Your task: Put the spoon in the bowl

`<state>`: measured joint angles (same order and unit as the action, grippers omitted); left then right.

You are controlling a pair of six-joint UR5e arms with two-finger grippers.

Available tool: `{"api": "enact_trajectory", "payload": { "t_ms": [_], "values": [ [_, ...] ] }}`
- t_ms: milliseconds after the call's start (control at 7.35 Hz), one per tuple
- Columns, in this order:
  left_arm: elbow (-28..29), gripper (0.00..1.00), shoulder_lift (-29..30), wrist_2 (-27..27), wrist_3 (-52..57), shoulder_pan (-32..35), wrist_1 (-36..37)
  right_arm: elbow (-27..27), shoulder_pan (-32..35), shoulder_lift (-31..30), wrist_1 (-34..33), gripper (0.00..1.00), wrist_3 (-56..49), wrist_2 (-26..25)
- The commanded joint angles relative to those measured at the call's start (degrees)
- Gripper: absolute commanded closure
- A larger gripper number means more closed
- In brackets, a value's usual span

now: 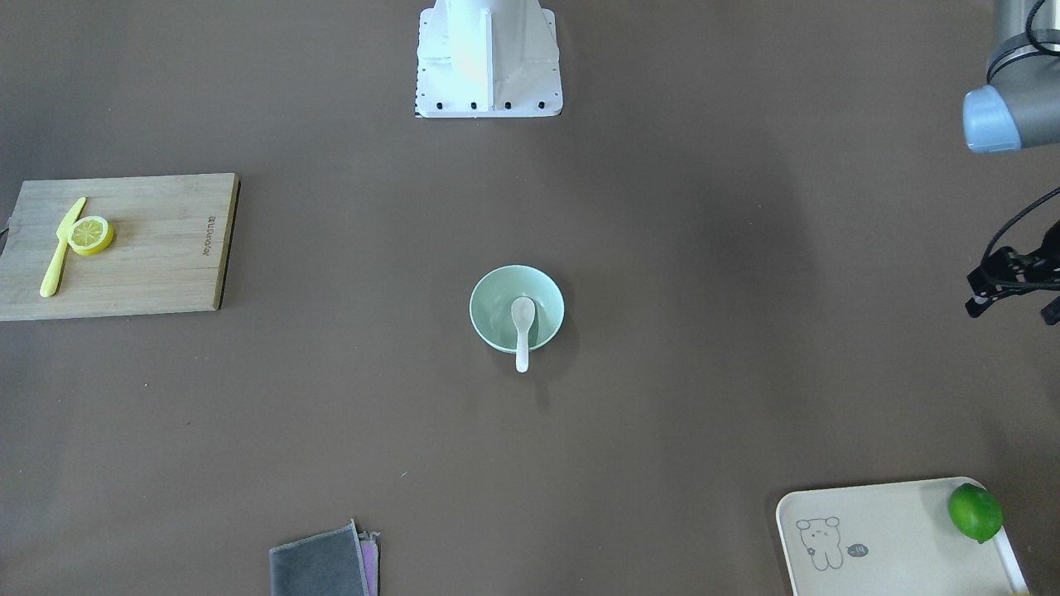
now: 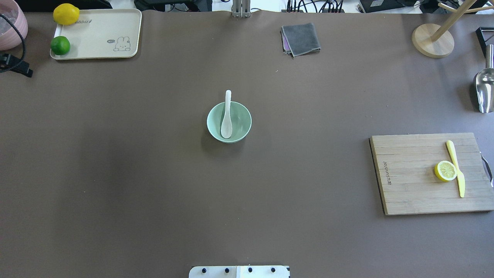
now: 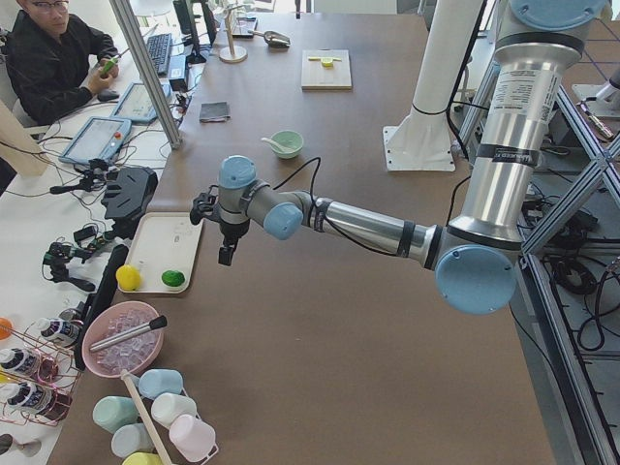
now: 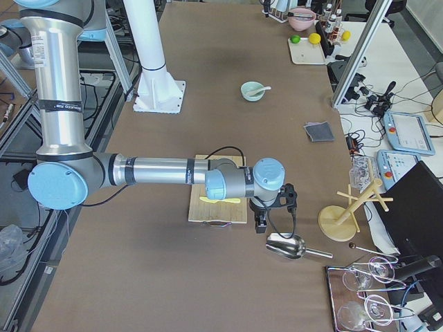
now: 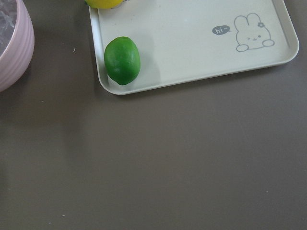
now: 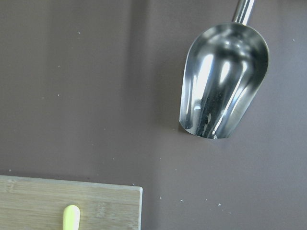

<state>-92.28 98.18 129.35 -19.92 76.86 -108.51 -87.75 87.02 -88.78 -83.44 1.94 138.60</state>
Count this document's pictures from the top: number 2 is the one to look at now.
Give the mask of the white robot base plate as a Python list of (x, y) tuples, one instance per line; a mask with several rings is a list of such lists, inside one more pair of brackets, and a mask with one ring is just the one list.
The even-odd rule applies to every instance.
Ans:
[(289, 266), (238, 265), (196, 266), (189, 271), (189, 278), (290, 278)]

